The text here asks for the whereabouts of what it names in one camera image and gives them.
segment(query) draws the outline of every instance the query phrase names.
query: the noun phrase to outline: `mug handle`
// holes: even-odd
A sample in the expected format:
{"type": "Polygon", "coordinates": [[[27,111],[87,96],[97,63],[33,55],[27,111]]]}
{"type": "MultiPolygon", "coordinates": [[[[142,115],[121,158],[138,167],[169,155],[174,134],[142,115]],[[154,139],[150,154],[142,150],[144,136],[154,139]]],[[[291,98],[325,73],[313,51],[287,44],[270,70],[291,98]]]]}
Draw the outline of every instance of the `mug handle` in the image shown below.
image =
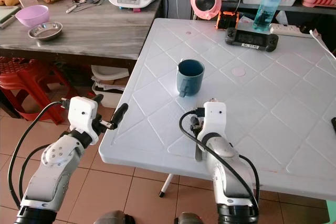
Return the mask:
{"type": "Polygon", "coordinates": [[[187,89],[188,89],[187,83],[188,81],[186,79],[182,81],[181,86],[180,86],[180,97],[185,97],[185,95],[187,94],[187,89]]]}

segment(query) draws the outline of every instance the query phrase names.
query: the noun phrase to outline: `purple bowl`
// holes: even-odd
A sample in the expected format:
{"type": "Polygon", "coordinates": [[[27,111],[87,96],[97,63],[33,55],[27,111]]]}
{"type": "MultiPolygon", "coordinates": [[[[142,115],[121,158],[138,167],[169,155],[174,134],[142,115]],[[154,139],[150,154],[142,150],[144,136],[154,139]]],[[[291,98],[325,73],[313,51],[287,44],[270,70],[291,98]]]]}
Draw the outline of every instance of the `purple bowl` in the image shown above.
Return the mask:
{"type": "Polygon", "coordinates": [[[33,27],[49,21],[49,8],[45,5],[32,5],[19,10],[15,17],[23,25],[33,27]]]}

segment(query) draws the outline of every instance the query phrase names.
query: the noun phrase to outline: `label sticker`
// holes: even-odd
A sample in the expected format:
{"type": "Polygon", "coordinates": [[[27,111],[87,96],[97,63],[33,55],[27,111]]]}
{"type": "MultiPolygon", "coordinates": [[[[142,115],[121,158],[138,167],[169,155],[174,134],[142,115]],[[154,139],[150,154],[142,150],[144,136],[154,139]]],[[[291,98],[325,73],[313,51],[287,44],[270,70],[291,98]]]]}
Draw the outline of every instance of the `label sticker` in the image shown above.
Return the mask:
{"type": "Polygon", "coordinates": [[[251,45],[251,44],[246,44],[246,43],[242,43],[242,47],[249,47],[249,48],[259,49],[259,46],[251,45]]]}

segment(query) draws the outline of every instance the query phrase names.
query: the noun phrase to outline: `white plastic table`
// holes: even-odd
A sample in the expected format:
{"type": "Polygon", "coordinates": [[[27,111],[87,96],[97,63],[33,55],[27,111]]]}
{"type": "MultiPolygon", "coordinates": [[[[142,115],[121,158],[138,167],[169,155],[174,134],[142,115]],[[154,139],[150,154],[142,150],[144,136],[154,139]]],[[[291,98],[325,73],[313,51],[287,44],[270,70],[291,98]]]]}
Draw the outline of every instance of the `white plastic table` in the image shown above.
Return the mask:
{"type": "Polygon", "coordinates": [[[336,61],[312,38],[279,36],[270,53],[229,46],[214,25],[154,21],[119,103],[129,110],[105,134],[102,160],[210,179],[178,121],[217,98],[227,106],[228,140],[256,165],[261,189],[336,200],[336,61]],[[205,65],[194,97],[176,89],[182,58],[205,65]]]}

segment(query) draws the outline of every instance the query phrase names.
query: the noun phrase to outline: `power strip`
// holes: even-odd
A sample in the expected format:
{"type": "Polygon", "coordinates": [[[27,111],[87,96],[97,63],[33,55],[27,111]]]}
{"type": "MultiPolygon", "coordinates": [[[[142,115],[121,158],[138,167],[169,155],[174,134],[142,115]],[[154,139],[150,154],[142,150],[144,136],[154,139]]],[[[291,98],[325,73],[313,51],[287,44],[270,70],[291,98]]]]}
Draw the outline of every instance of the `power strip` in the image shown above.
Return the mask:
{"type": "Polygon", "coordinates": [[[281,24],[270,24],[269,30],[271,34],[278,35],[289,35],[296,37],[312,38],[310,34],[304,34],[300,31],[300,28],[293,25],[281,25],[281,24]]]}

